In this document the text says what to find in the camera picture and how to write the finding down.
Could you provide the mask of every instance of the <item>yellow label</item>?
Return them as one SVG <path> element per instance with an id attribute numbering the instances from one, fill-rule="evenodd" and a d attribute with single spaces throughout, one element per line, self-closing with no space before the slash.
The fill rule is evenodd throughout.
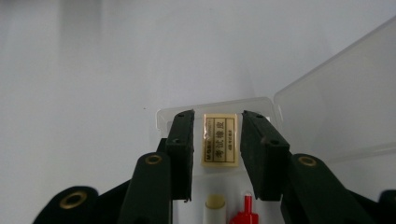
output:
<path id="1" fill-rule="evenodd" d="M 203 166 L 238 166 L 236 114 L 205 114 Z"/>

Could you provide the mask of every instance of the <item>white background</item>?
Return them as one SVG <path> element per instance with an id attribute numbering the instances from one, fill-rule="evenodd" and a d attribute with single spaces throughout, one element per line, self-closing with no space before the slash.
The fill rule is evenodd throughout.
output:
<path id="1" fill-rule="evenodd" d="M 130 178 L 159 109 L 272 98 L 395 14 L 390 0 L 0 0 L 0 223 Z"/>

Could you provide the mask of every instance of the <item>white tube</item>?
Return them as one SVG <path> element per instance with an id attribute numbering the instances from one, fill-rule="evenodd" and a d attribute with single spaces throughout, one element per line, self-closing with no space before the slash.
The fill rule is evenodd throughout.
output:
<path id="1" fill-rule="evenodd" d="M 226 209 L 224 196 L 211 194 L 207 196 L 204 207 L 203 224 L 226 224 Z"/>

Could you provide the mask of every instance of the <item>clear plastic container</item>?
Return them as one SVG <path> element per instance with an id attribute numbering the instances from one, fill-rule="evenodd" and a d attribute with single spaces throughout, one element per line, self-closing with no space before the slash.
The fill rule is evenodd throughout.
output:
<path id="1" fill-rule="evenodd" d="M 242 162 L 235 169 L 201 167 L 197 152 L 204 113 L 259 112 L 288 140 L 292 153 L 324 160 L 346 188 L 375 201 L 382 190 L 396 189 L 395 40 L 393 18 L 278 92 L 274 104 L 256 98 L 159 111 L 163 137 L 176 113 L 196 111 L 192 202 L 175 202 L 174 223 L 202 223 L 209 193 L 225 194 L 230 219 L 242 209 L 243 193 L 251 190 Z M 279 203 L 255 201 L 253 206 L 260 223 L 284 223 Z"/>

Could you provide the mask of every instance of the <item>red object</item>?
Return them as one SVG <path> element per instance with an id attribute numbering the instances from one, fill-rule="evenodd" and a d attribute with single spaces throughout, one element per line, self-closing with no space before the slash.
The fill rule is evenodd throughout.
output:
<path id="1" fill-rule="evenodd" d="M 245 195 L 245 211 L 239 212 L 230 224 L 259 224 L 259 215 L 251 212 L 251 195 Z"/>

